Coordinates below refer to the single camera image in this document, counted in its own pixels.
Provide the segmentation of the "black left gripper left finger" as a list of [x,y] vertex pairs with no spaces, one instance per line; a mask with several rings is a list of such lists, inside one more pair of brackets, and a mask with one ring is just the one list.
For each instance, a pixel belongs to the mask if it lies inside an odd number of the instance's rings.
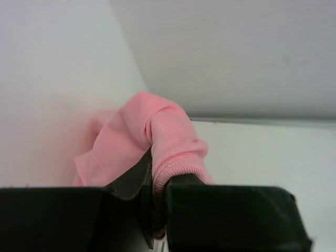
[[1,188],[1,251],[146,251],[152,231],[150,151],[103,187]]

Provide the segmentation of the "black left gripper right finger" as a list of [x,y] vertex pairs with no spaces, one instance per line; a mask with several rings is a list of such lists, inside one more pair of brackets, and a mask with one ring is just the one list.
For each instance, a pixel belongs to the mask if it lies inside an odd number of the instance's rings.
[[311,251],[296,198],[274,186],[206,185],[181,175],[165,187],[170,251]]

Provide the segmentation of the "pink t shirt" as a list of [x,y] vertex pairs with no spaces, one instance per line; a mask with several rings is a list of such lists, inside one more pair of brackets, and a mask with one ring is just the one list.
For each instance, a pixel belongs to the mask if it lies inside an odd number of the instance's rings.
[[159,198],[170,178],[195,174],[212,183],[200,140],[185,111],[175,102],[139,92],[118,110],[101,111],[92,123],[93,147],[75,158],[75,186],[105,186],[152,155],[153,193]]

